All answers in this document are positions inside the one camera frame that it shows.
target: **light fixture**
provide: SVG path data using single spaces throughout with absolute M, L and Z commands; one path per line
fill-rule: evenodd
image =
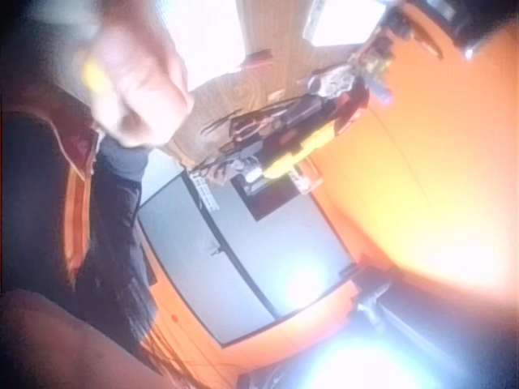
M 438 383 L 386 344 L 350 341 L 325 350 L 304 389 L 433 389 Z

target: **hand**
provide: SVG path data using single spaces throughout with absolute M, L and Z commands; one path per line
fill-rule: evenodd
M 92 115 L 124 147 L 159 146 L 192 110 L 186 67 L 148 2 L 122 3 L 85 56 Z

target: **wood paneling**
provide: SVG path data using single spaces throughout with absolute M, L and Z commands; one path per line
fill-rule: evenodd
M 183 164 L 199 163 L 227 141 L 226 129 L 202 137 L 210 122 L 241 108 L 250 112 L 268 103 L 268 94 L 285 89 L 283 98 L 299 96 L 297 80 L 345 60 L 348 46 L 314 48 L 302 38 L 311 0 L 237 0 L 247 53 L 271 49 L 272 66 L 223 75 L 194 90 L 195 107 L 166 151 Z

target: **bright light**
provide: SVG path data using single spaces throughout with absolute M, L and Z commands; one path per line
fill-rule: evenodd
M 304 389 L 432 389 L 437 387 L 397 353 L 378 344 L 341 344 L 329 349 Z
M 324 291 L 326 275 L 318 263 L 299 268 L 290 275 L 287 300 L 295 310 L 310 305 Z

